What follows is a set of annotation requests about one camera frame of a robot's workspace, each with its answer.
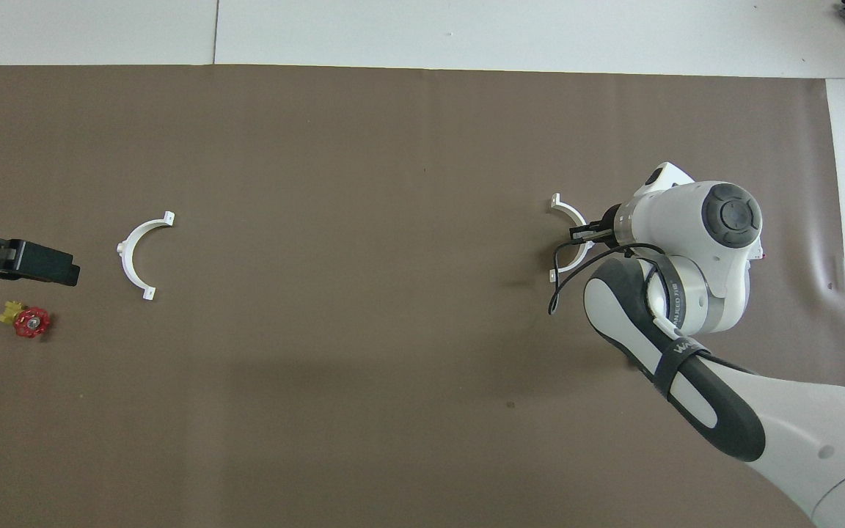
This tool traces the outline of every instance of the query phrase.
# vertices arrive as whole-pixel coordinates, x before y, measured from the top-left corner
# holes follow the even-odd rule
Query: semicircular bracket
[[[117,244],[117,253],[120,254],[120,258],[122,258],[123,271],[126,273],[126,277],[132,284],[137,285],[137,287],[140,287],[143,290],[142,298],[147,301],[151,301],[152,298],[155,297],[155,287],[145,284],[145,281],[141,280],[139,275],[135,273],[135,268],[132,267],[132,252],[135,251],[135,246],[139,243],[140,238],[142,238],[145,233],[154,230],[156,227],[171,227],[174,223],[175,214],[172,213],[172,211],[167,210],[161,219],[146,221],[144,224],[135,228],[135,230],[132,230],[130,236],[128,236],[126,240]]]
[[[549,207],[553,210],[560,210],[563,213],[566,213],[566,216],[569,217],[569,219],[572,220],[574,224],[576,224],[576,227],[580,227],[580,225],[586,224],[586,219],[583,218],[581,214],[579,214],[579,211],[576,210],[576,208],[574,208],[570,204],[567,204],[563,200],[560,200],[559,193],[553,194],[553,198],[551,198],[549,201]],[[566,264],[566,266],[561,267],[560,273],[565,274],[567,273],[567,271],[574,270],[579,265],[579,262],[581,262],[583,258],[586,257],[586,254],[589,253],[589,249],[593,247],[593,245],[596,245],[596,243],[591,243],[591,241],[590,243],[582,244],[579,247],[579,251],[576,253],[576,257],[573,258],[573,261],[569,264]],[[556,270],[549,271],[549,281],[551,283],[556,282]]]

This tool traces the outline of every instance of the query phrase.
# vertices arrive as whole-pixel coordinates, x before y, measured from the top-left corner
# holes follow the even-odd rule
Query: yellow object
[[[0,321],[6,324],[14,324],[15,318],[21,314],[26,305],[19,303],[19,301],[6,301],[6,311],[0,315]]]

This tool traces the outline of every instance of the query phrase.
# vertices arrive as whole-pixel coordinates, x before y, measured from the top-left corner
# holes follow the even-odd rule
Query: red valve handwheel
[[[50,324],[51,316],[47,311],[31,307],[21,311],[15,318],[15,334],[21,337],[36,337],[38,334],[44,334]]]

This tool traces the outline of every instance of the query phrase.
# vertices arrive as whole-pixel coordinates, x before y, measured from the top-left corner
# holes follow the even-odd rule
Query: white floor
[[[258,63],[826,78],[845,243],[845,23],[831,0],[0,0],[0,64]]]

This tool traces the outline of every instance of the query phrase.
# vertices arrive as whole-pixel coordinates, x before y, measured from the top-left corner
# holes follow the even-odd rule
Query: black cable
[[[641,260],[651,264],[651,270],[648,271],[648,276],[644,277],[644,284],[647,285],[648,282],[651,281],[651,277],[653,277],[654,274],[656,274],[658,277],[660,277],[660,283],[662,285],[664,285],[664,298],[667,298],[668,300],[670,300],[670,283],[668,283],[667,278],[664,277],[663,271],[660,271],[660,266],[657,265],[657,261],[653,260],[653,258],[647,258],[647,257],[638,257],[638,258],[640,258]]]
[[[628,250],[630,250],[632,248],[636,248],[636,247],[643,247],[643,248],[646,248],[646,249],[657,251],[657,253],[664,254],[663,249],[661,249],[661,248],[659,248],[659,247],[657,247],[653,244],[630,243],[630,244],[620,245],[620,246],[617,246],[617,247],[610,248],[607,251],[601,252],[600,254],[597,254],[595,257],[592,257],[589,260],[583,262],[583,264],[580,267],[575,268],[573,270],[573,273],[569,274],[566,277],[566,279],[564,279],[560,283],[560,260],[559,260],[560,251],[563,250],[564,247],[568,247],[568,246],[571,246],[571,245],[577,245],[577,244],[583,244],[583,243],[586,243],[586,241],[584,241],[582,238],[578,238],[577,240],[568,241],[568,243],[563,243],[563,244],[557,245],[556,249],[553,251],[554,290],[553,290],[553,297],[550,297],[549,306],[546,308],[547,314],[553,315],[556,312],[556,308],[560,304],[560,291],[563,291],[563,288],[566,287],[567,284],[569,284],[569,281],[573,280],[573,277],[575,277],[577,274],[579,274],[580,271],[585,270],[585,268],[587,268],[590,265],[596,263],[598,260],[601,260],[602,258],[608,257],[608,255],[610,255],[610,254],[619,253],[619,252],[622,252],[622,251],[628,251]]]

